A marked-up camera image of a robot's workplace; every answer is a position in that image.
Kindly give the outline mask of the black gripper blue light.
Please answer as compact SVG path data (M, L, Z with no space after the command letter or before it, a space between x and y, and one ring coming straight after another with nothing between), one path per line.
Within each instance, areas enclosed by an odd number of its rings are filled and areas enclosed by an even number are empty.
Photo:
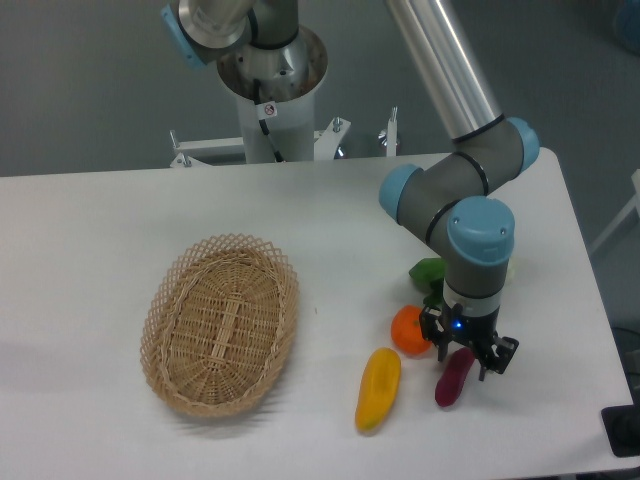
M458 305L443 308L425 306L419 315L424 340L437 348L437 361L443 362L451 342L470 348L480 364L479 380L483 382L491 371L503 374L514 357L519 341L496 335L499 308L484 316L468 316Z

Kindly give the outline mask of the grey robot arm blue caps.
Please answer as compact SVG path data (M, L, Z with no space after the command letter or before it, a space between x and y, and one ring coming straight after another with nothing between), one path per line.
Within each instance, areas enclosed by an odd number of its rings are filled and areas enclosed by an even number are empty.
M492 193L536 161L539 139L525 121L502 113L448 2L391 1L387 7L454 149L428 169L393 169L379 202L445 263L443 304L420 316L424 338L440 357L451 343L466 346L483 372L500 374L519 345L496 329L515 220ZM228 88L249 103L248 162L311 158L312 132L276 123L277 110L312 92L326 70L296 2L173 1L161 16L189 65L215 65Z

